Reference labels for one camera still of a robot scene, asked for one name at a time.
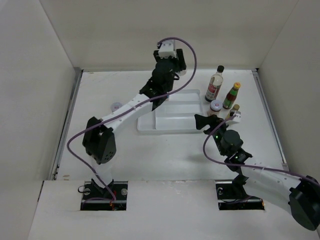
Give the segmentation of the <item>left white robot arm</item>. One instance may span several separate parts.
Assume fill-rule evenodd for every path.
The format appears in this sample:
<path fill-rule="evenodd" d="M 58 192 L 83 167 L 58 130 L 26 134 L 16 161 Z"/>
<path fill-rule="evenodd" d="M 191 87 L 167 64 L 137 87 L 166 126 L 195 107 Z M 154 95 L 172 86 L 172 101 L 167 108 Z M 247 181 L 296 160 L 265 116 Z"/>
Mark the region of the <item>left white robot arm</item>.
<path fill-rule="evenodd" d="M 155 50 L 153 55 L 155 69 L 139 93 L 112 114 L 100 119 L 93 116 L 87 122 L 87 129 L 104 122 L 86 132 L 82 140 L 85 152 L 93 158 L 92 167 L 97 173 L 96 177 L 103 181 L 95 187 L 100 199 L 105 200 L 112 195 L 111 167 L 117 151 L 116 136 L 131 122 L 159 107 L 173 90 L 174 81 L 179 79 L 178 73 L 186 70 L 181 48 L 175 51 L 175 57 L 161 57 L 160 50 Z"/>

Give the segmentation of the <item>tall dark soy sauce bottle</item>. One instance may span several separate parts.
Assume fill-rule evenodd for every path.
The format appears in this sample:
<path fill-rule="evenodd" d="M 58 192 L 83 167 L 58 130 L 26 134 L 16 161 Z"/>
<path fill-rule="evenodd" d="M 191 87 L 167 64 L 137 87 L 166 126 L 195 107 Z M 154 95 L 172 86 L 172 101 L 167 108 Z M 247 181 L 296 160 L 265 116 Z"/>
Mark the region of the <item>tall dark soy sauce bottle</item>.
<path fill-rule="evenodd" d="M 223 65 L 219 65 L 217 67 L 216 73 L 211 76 L 209 85 L 205 94 L 205 100 L 207 102 L 212 102 L 216 100 L 222 83 L 224 81 L 222 73 L 224 72 L 225 67 Z"/>

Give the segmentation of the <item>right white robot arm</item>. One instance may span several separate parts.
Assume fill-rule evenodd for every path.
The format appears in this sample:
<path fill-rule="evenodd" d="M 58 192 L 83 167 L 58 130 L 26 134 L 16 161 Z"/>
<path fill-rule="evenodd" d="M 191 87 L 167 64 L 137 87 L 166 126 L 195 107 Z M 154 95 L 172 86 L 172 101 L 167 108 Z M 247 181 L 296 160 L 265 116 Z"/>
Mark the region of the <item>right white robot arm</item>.
<path fill-rule="evenodd" d="M 240 134 L 229 129 L 238 114 L 223 119 L 216 115 L 194 115 L 195 127 L 204 130 L 208 138 L 213 138 L 217 150 L 224 161 L 218 161 L 208 154 L 211 162 L 224 165 L 237 173 L 232 181 L 232 192 L 238 198 L 257 197 L 278 206 L 302 227 L 315 231 L 320 226 L 320 184 L 309 176 L 283 169 L 263 166 L 254 160 L 253 155 L 242 147 Z"/>

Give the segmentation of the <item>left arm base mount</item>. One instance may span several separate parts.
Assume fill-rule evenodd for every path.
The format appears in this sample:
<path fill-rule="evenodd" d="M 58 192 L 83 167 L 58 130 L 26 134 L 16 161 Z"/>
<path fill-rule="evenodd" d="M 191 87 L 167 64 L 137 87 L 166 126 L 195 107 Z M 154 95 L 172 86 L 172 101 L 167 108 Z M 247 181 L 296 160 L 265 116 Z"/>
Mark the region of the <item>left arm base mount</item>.
<path fill-rule="evenodd" d="M 108 185 L 115 196 L 104 187 L 100 187 L 93 179 L 79 186 L 77 191 L 81 194 L 81 211 L 125 211 L 129 183 L 127 181 L 112 181 Z"/>

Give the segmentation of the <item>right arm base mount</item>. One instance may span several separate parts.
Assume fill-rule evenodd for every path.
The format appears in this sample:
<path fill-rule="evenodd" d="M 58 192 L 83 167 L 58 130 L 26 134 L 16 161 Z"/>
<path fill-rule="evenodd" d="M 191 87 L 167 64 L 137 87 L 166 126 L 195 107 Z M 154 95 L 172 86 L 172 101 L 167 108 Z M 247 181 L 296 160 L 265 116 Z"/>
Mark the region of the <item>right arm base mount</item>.
<path fill-rule="evenodd" d="M 215 182 L 218 208 L 220 211 L 265 210 L 264 201 L 248 195 L 244 189 L 247 177 L 241 175 L 233 180 Z"/>

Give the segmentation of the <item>pink label spice jar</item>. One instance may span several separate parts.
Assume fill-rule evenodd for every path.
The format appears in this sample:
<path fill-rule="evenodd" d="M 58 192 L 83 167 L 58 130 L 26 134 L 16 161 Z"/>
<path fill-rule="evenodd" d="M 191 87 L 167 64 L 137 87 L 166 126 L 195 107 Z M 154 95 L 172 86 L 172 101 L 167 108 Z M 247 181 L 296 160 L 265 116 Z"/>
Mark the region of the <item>pink label spice jar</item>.
<path fill-rule="evenodd" d="M 182 76 L 184 76 L 186 73 L 187 73 L 187 70 L 185 69 L 185 70 L 182 70 L 182 71 L 178 72 L 177 74 L 178 74 L 180 77 L 182 77 Z"/>

